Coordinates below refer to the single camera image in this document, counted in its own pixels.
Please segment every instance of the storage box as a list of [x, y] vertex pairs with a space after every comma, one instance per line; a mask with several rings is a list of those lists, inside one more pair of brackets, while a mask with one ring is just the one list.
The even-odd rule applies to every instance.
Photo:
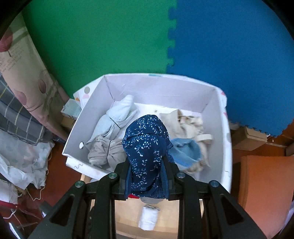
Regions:
[[68, 157], [67, 166], [98, 180], [109, 173], [107, 169], [89, 163], [89, 150], [82, 145], [90, 139], [98, 120], [112, 104], [130, 94], [134, 96], [139, 113], [129, 124], [145, 114], [159, 115], [175, 109], [201, 115], [204, 133], [211, 134], [213, 142], [208, 146], [211, 167], [204, 168], [197, 179], [203, 182], [218, 180], [230, 191], [232, 145], [225, 109], [226, 96], [221, 89], [185, 76], [168, 74], [109, 74], [96, 82], [98, 84], [82, 109], [63, 150], [63, 155]]
[[232, 135], [233, 149], [252, 151], [267, 142], [267, 135], [247, 127], [240, 127]]

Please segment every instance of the navy blue cloth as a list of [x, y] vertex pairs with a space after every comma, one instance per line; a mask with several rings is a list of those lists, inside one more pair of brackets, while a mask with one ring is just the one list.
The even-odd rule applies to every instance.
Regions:
[[130, 162], [125, 194], [168, 198], [168, 181], [162, 157], [174, 162], [168, 132], [156, 115], [145, 115], [131, 123], [122, 140]]
[[173, 148], [168, 153], [173, 157], [180, 170], [190, 168], [201, 159], [199, 145], [192, 139], [172, 139]]

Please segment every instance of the light blue knit fabric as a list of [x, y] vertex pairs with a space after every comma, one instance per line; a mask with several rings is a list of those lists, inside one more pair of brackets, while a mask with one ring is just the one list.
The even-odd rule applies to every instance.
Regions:
[[175, 138], [171, 142], [173, 147], [168, 153], [175, 160], [179, 170], [186, 170], [201, 159], [200, 147], [194, 140]]

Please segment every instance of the cardboard box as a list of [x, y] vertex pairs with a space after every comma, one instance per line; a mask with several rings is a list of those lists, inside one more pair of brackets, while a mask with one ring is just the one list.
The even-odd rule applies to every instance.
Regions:
[[233, 149], [252, 151], [267, 142], [267, 135], [247, 127], [240, 127], [232, 135]]
[[86, 143], [99, 119], [113, 103], [130, 94], [139, 110], [120, 130], [118, 138], [123, 138], [124, 130], [135, 119], [146, 114], [159, 115], [181, 109], [189, 111], [190, 115], [201, 115], [204, 133], [211, 134], [213, 142], [208, 146], [210, 167], [195, 177], [207, 183], [217, 180], [230, 191], [232, 144], [225, 109], [227, 98], [221, 89], [193, 78], [168, 74], [108, 74], [95, 82], [97, 86], [80, 113], [62, 153], [68, 157], [68, 167], [97, 180], [110, 173], [107, 168], [89, 163]]
[[63, 126], [67, 130], [67, 132], [70, 133], [71, 130], [73, 129], [75, 122], [76, 122], [75, 119], [63, 117], [62, 122], [61, 122], [61, 126]]

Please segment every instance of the metal rivet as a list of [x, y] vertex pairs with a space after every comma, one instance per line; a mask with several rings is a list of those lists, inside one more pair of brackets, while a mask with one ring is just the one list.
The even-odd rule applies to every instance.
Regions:
[[84, 142], [80, 142], [79, 148], [82, 149], [84, 148], [84, 146], [85, 146]]
[[108, 174], [108, 177], [109, 178], [116, 178], [117, 174], [115, 172], [112, 172], [112, 173]]
[[75, 183], [75, 186], [76, 187], [81, 187], [81, 186], [83, 186], [84, 185], [84, 182], [83, 181], [77, 181], [76, 183]]
[[177, 177], [178, 177], [178, 178], [184, 178], [185, 176], [186, 176], [186, 174], [183, 173], [183, 172], [178, 172], [178, 173], [177, 173]]
[[219, 183], [218, 183], [218, 181], [212, 180], [210, 182], [210, 185], [213, 186], [213, 187], [218, 187], [219, 186]]

